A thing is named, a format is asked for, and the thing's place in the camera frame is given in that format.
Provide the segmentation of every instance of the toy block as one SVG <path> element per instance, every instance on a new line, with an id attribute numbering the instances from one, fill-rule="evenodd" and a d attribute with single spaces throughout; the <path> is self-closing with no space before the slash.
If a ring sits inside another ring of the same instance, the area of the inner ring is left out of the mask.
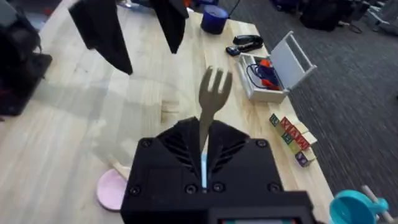
<path id="1" fill-rule="evenodd" d="M 304 133 L 306 133 L 306 132 L 309 132 L 308 128 L 307 128 L 302 122 L 295 123 L 294 126 L 297 128 L 297 130 L 298 130 L 301 134 L 304 134 Z"/>
<path id="2" fill-rule="evenodd" d="M 282 139 L 286 142 L 286 144 L 290 144 L 292 141 L 293 141 L 293 138 L 291 137 L 291 135 L 289 134 L 289 133 L 287 133 L 287 132 L 285 132 L 283 135 L 282 135 Z"/>
<path id="3" fill-rule="evenodd" d="M 280 121 L 280 125 L 288 131 L 294 124 L 299 123 L 299 119 L 295 116 L 284 116 Z"/>
<path id="4" fill-rule="evenodd" d="M 273 113 L 269 118 L 269 121 L 271 122 L 272 125 L 274 125 L 274 127 L 276 127 L 276 125 L 279 124 L 280 119 L 277 117 L 276 114 Z"/>
<path id="5" fill-rule="evenodd" d="M 304 134 L 298 135 L 290 144 L 289 147 L 294 154 L 298 153 L 300 150 L 306 150 L 312 144 L 316 143 L 317 139 L 311 134 L 311 132 L 307 132 Z"/>
<path id="6" fill-rule="evenodd" d="M 295 158 L 296 158 L 297 162 L 300 164 L 300 166 L 302 166 L 302 167 L 309 166 L 311 164 L 311 162 L 316 159 L 311 147 L 306 150 L 302 150 L 302 151 L 298 152 L 295 155 Z"/>
<path id="7" fill-rule="evenodd" d="M 311 146 L 318 141 L 311 132 L 304 133 L 302 136 L 305 138 L 305 140 L 307 140 L 308 143 L 310 143 Z"/>
<path id="8" fill-rule="evenodd" d="M 300 131 L 293 125 L 288 131 L 286 131 L 294 140 L 301 136 Z"/>
<path id="9" fill-rule="evenodd" d="M 288 144 L 290 150 L 293 152 L 293 154 L 297 154 L 301 151 L 300 146 L 297 144 L 296 140 L 293 140 L 290 144 Z"/>
<path id="10" fill-rule="evenodd" d="M 282 136 L 285 133 L 285 129 L 280 125 L 280 119 L 282 119 L 282 116 L 278 116 L 278 114 L 273 113 L 269 118 L 269 121 L 275 127 L 279 136 Z"/>

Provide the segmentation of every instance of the black 3d-printed mount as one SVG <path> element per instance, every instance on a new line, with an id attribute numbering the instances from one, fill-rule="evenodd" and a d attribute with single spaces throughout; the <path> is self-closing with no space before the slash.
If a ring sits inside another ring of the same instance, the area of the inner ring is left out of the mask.
<path id="1" fill-rule="evenodd" d="M 219 223 L 245 218 L 315 223 L 306 192 L 285 192 L 268 142 L 220 121 L 209 129 L 207 188 L 201 187 L 199 121 L 141 139 L 124 195 L 126 224 Z"/>

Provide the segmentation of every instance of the cable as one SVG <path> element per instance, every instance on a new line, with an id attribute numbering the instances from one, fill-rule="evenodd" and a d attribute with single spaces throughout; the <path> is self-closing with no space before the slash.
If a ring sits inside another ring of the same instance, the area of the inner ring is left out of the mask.
<path id="1" fill-rule="evenodd" d="M 352 23 L 348 26 L 348 29 L 349 29 L 350 31 L 356 33 L 356 34 L 362 34 L 362 30 L 361 30 L 358 26 L 356 26 L 356 25 L 354 25 L 354 24 L 352 24 Z"/>
<path id="2" fill-rule="evenodd" d="M 241 2 L 241 0 L 237 0 L 237 1 L 236 1 L 236 4 L 235 4 L 235 6 L 232 8 L 231 12 L 230 12 L 230 13 L 229 13 L 229 15 L 228 15 L 228 18 L 230 18 L 230 17 L 231 17 L 231 15 L 232 15 L 232 12 L 234 12 L 234 11 L 235 11 L 235 9 L 236 9 L 236 7 L 238 6 L 239 2 Z"/>
<path id="3" fill-rule="evenodd" d="M 269 77 L 273 77 L 273 76 L 274 76 L 273 72 L 270 72 L 270 71 L 268 71 L 268 70 L 262 70 L 262 72 L 258 72 L 258 70 L 259 70 L 260 67 L 262 67 L 262 66 L 260 66 L 260 65 L 258 65 L 258 64 L 250 64 L 250 65 L 248 65 L 248 66 L 246 67 L 246 74 L 248 75 L 248 77 L 249 77 L 251 83 L 253 83 L 253 85 L 254 85 L 255 87 L 269 90 L 269 89 L 270 89 L 269 87 L 266 87 L 266 86 L 258 86 L 258 85 L 253 81 L 253 79 L 251 78 L 251 75 L 249 75 L 249 68 L 250 68 L 251 71 L 252 71 L 252 73 L 253 73 L 256 77 L 258 77 L 259 79 L 261 79 L 261 80 L 262 80 L 262 79 L 268 79 Z"/>

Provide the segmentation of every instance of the black bag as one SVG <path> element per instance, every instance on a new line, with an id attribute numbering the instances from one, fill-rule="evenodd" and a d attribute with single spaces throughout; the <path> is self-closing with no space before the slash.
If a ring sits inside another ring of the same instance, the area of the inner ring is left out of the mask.
<path id="1" fill-rule="evenodd" d="M 352 1 L 312 0 L 300 17 L 301 23 L 311 29 L 332 31 L 343 16 L 352 12 Z"/>

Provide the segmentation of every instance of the pink plate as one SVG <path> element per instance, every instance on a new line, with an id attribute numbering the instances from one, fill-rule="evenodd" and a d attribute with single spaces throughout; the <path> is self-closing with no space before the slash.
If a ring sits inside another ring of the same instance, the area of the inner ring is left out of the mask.
<path id="1" fill-rule="evenodd" d="M 98 181 L 97 198 L 107 210 L 118 212 L 122 206 L 127 181 L 114 170 L 108 170 Z"/>

